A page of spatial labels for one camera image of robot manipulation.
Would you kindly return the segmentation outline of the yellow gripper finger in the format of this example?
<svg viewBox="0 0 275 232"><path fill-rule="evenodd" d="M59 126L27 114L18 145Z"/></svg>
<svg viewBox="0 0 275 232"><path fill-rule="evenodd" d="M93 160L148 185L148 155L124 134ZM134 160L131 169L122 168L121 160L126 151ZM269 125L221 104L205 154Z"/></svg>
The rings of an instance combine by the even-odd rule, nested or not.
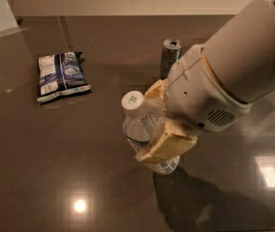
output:
<svg viewBox="0 0 275 232"><path fill-rule="evenodd" d="M166 121L156 130L137 154L137 161L161 163L185 154L197 144L198 138L185 125Z"/></svg>
<svg viewBox="0 0 275 232"><path fill-rule="evenodd" d="M147 99L156 99L163 101L167 89L167 80L159 79L144 94Z"/></svg>

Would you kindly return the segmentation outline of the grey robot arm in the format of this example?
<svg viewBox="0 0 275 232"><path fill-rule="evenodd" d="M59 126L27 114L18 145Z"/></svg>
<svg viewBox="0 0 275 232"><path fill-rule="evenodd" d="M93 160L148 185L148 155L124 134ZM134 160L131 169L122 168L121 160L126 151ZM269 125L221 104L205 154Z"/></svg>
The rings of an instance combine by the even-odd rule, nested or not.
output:
<svg viewBox="0 0 275 232"><path fill-rule="evenodd" d="M274 90L275 0L254 0L146 92L168 117L137 160L159 163L186 153L201 132L223 131Z"/></svg>

